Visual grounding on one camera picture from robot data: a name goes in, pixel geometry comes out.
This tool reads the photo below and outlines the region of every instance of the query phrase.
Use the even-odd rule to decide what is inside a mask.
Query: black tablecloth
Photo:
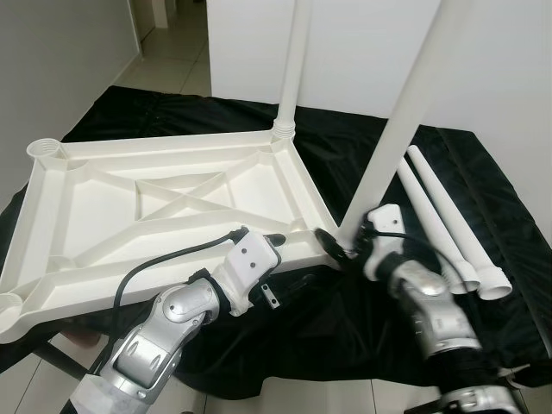
[[[275,105],[183,97],[109,88],[64,142],[103,141],[269,129]],[[295,146],[339,223],[386,124],[371,116],[298,108]],[[474,134],[421,126],[414,139],[514,290],[485,302],[474,296],[470,315],[490,358],[502,367],[549,361],[552,272],[549,245],[505,175]],[[13,233],[24,191],[0,216],[0,263]],[[407,231],[423,236],[398,180],[384,203],[402,208]],[[433,254],[415,245],[409,254],[439,271]],[[186,347],[177,375],[188,385],[223,398],[258,394],[262,380],[380,378],[426,386],[432,379],[408,323],[383,286],[344,278],[327,267],[282,273],[270,281],[283,305],[271,310],[253,292],[244,317],[222,318]],[[466,298],[457,298],[464,305]],[[131,320],[137,306],[125,312]],[[41,341],[71,326],[106,331],[110,311],[44,323],[20,341],[0,346],[0,372]],[[546,375],[532,385],[547,382]]]

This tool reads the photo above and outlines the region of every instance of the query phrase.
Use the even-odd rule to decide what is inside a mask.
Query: white plastic pipe
[[[311,11],[312,0],[295,0],[282,94],[273,126],[273,135],[277,139],[292,139],[295,135],[295,108],[309,38]]]
[[[480,297],[485,300],[494,300],[508,295],[511,292],[510,281],[500,267],[493,265],[428,161],[415,145],[408,148],[408,154],[448,231],[466,260],[472,264],[479,275],[481,285],[478,293]]]
[[[476,291],[480,287],[480,278],[477,276],[474,267],[462,257],[455,241],[452,240],[450,233],[433,208],[422,186],[417,182],[414,172],[412,172],[405,159],[402,159],[398,164],[397,173],[431,244],[439,248],[453,262],[466,282],[467,290],[469,292]],[[466,290],[462,280],[455,269],[441,255],[438,254],[437,259],[441,263],[442,276],[447,281],[450,292],[454,295],[465,293]]]
[[[67,155],[63,150],[63,144],[54,138],[42,138],[31,142],[27,147],[27,154],[45,168],[63,171],[67,167]]]
[[[389,121],[348,207],[337,240],[350,248],[362,216],[381,203],[397,165],[429,108],[473,0],[442,0]]]

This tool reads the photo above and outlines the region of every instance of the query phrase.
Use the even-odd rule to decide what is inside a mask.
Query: white baseboard
[[[125,77],[129,73],[131,73],[135,69],[135,67],[138,66],[138,64],[140,64],[140,62],[142,61],[142,58],[143,57],[141,53],[138,52],[138,54],[135,57],[133,57],[131,60],[129,60],[127,65],[125,65],[125,67],[115,76],[115,79],[111,84],[116,85],[120,83],[123,79],[125,79]]]

